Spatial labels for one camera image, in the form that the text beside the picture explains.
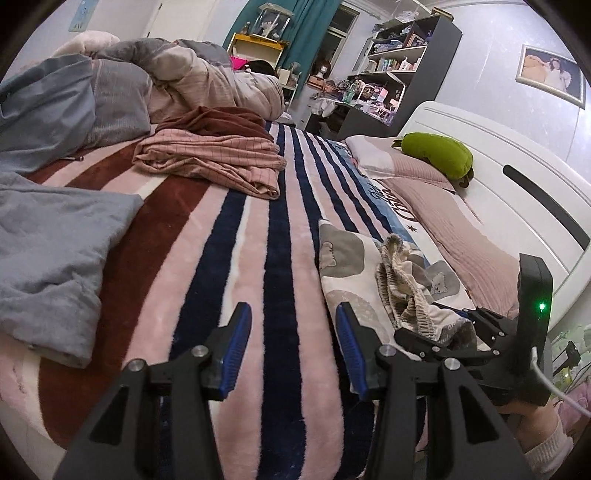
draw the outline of teal curtain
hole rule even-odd
[[[303,87],[310,73],[326,30],[341,2],[342,0],[276,0],[273,2],[294,13],[294,18],[283,35],[283,40],[288,40],[291,44],[283,53],[281,66],[289,67],[295,61],[301,65],[299,89]],[[258,8],[264,3],[264,0],[248,1],[228,32],[224,48],[228,47],[232,41],[232,35],[240,31],[246,22],[251,24],[255,22],[259,15]]]

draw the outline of pink checkered cloth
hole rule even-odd
[[[279,172],[285,159],[264,138],[226,135],[203,137],[166,128],[135,147],[133,163],[149,173],[173,173],[207,179],[253,197],[279,197]]]

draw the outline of white door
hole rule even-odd
[[[174,41],[201,40],[219,0],[161,0],[145,36]]]

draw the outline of pink pillow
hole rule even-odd
[[[393,138],[375,138],[357,135],[345,139],[359,170],[371,179],[391,177],[421,180],[455,193],[446,176],[431,164],[405,155],[392,148]]]

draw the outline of black device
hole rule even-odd
[[[364,480],[413,477],[416,399],[427,397],[427,478],[437,480],[533,479],[525,457],[495,406],[520,399],[546,405],[550,393],[530,370],[533,346],[544,351],[550,321],[552,276],[541,258],[519,257],[519,317],[486,309],[464,311],[489,347],[451,350],[399,329],[397,344],[381,345],[359,324],[350,304],[336,310],[336,331],[347,372],[361,400],[379,400],[378,418]]]
[[[251,325],[251,308],[239,303],[204,345],[164,364],[129,362],[76,434],[54,480],[157,478],[158,409],[166,396],[175,479],[223,479],[207,402],[234,389]]]
[[[566,348],[559,353],[552,363],[552,377],[558,375],[563,368],[574,368],[581,361],[581,354],[572,340],[566,344]]]

